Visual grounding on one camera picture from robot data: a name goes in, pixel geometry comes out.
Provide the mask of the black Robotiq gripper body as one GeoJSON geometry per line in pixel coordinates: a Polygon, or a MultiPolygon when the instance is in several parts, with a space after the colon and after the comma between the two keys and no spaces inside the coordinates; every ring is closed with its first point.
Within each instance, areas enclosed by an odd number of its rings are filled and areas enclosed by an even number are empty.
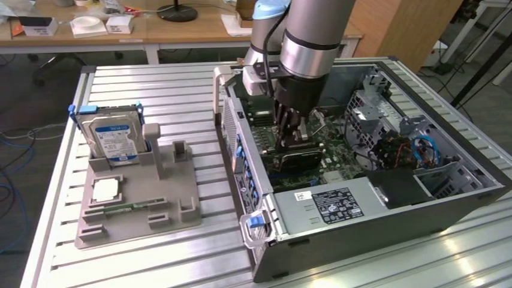
{"type": "Polygon", "coordinates": [[[328,75],[316,79],[289,76],[277,79],[275,90],[275,112],[293,109],[307,117],[317,106],[328,75]]]}

